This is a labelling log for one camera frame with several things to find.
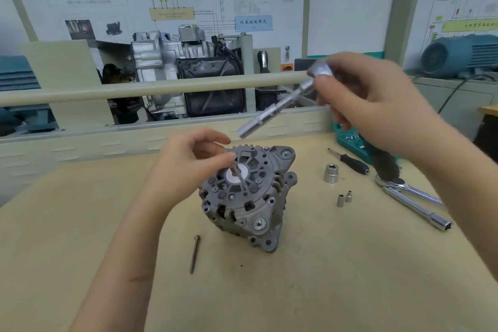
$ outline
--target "black screwdriver handle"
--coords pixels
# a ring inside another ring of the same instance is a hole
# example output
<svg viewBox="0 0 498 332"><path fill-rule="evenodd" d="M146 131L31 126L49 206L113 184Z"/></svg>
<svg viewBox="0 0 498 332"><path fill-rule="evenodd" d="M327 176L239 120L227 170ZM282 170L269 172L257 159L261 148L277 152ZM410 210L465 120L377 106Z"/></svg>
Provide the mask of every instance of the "black screwdriver handle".
<svg viewBox="0 0 498 332"><path fill-rule="evenodd" d="M370 168L363 162L353 159L348 155L341 155L341 162L345 163L353 171L358 172L361 175L367 175L370 172Z"/></svg>

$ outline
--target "small socket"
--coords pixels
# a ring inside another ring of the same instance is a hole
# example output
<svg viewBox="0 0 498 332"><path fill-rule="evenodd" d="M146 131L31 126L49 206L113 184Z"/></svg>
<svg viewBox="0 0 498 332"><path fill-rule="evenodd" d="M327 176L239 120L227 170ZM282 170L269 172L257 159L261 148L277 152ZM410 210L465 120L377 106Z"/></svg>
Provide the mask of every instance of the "small socket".
<svg viewBox="0 0 498 332"><path fill-rule="evenodd" d="M337 164L327 164L323 180L329 184L335 184L339 181L339 166Z"/></svg>
<svg viewBox="0 0 498 332"><path fill-rule="evenodd" d="M337 207L344 207L344 195L339 195L339 197L337 197Z"/></svg>

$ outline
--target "alternator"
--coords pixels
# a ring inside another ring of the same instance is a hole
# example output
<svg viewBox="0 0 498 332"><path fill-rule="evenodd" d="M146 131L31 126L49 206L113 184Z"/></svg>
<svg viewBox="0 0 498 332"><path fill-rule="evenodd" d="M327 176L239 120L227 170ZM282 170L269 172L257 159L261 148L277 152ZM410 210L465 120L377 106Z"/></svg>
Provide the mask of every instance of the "alternator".
<svg viewBox="0 0 498 332"><path fill-rule="evenodd" d="M221 231L249 239L253 247L275 252L283 223L283 210L289 189L297 184L288 172L296 158L290 147L239 146L237 154L240 180L230 169L223 169L202 184L202 209Z"/></svg>

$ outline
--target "bolt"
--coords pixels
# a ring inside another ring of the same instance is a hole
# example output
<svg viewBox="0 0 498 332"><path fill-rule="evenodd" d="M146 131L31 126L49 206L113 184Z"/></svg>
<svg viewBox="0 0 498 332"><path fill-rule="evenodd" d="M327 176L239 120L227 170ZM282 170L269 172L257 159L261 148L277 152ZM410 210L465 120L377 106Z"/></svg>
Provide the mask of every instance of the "bolt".
<svg viewBox="0 0 498 332"><path fill-rule="evenodd" d="M254 228L256 231L263 231L266 227L266 220L262 217L255 219L254 222L252 223L252 228Z"/></svg>

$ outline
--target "engine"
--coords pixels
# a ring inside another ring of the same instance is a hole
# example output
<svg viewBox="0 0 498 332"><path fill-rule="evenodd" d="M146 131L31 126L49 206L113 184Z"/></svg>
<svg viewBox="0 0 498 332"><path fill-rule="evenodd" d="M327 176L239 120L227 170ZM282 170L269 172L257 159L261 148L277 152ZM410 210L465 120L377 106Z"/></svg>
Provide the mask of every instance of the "engine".
<svg viewBox="0 0 498 332"><path fill-rule="evenodd" d="M159 31L134 34L132 50L137 81L244 74L242 36L213 36L207 40L205 32L195 25L179 27L178 33L178 36ZM245 111L246 95L244 89L229 89L144 96L143 103L154 119L164 120L241 113Z"/></svg>
<svg viewBox="0 0 498 332"><path fill-rule="evenodd" d="M237 154L245 186L230 169L214 174L199 190L204 214L221 231L275 252L287 193L297 184L296 174L288 172L296 153L284 146L239 146L230 151Z"/></svg>

